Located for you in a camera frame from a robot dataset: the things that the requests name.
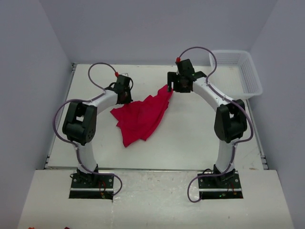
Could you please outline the red t shirt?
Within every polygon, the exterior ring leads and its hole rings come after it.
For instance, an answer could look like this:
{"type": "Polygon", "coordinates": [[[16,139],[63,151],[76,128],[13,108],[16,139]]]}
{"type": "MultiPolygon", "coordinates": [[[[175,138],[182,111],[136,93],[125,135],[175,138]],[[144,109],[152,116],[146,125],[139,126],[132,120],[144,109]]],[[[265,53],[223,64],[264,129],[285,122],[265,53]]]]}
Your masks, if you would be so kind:
{"type": "Polygon", "coordinates": [[[172,94],[165,85],[158,90],[156,96],[149,95],[143,101],[125,104],[110,111],[118,121],[117,127],[121,130],[124,147],[138,140],[146,141],[154,133],[169,106],[172,94]]]}

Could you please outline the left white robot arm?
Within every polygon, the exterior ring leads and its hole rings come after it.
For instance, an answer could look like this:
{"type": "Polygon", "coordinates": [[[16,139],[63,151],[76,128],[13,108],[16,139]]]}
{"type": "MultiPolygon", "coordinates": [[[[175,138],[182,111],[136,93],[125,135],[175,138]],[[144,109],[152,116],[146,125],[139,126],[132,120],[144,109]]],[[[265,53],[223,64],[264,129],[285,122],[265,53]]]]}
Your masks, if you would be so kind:
{"type": "Polygon", "coordinates": [[[78,161],[78,170],[85,174],[98,175],[92,140],[96,133],[97,116],[118,104],[132,102],[133,80],[119,74],[117,80],[104,89],[101,95],[90,100],[73,99],[63,122],[62,132],[68,143],[73,144],[78,161]]]}

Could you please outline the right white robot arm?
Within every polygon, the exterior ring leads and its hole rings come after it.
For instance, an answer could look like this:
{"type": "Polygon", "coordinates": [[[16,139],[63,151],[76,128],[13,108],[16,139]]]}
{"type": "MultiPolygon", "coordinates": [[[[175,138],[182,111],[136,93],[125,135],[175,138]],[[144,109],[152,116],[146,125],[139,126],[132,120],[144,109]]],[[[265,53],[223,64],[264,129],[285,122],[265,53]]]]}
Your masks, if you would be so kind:
{"type": "Polygon", "coordinates": [[[234,157],[236,142],[247,130],[247,121],[243,112],[242,100],[227,101],[225,94],[218,89],[212,89],[207,76],[196,72],[189,59],[176,58],[177,71],[167,73],[167,91],[178,93],[195,93],[203,98],[215,111],[214,132],[219,139],[217,161],[213,172],[206,177],[227,179],[234,173],[234,157]]]}

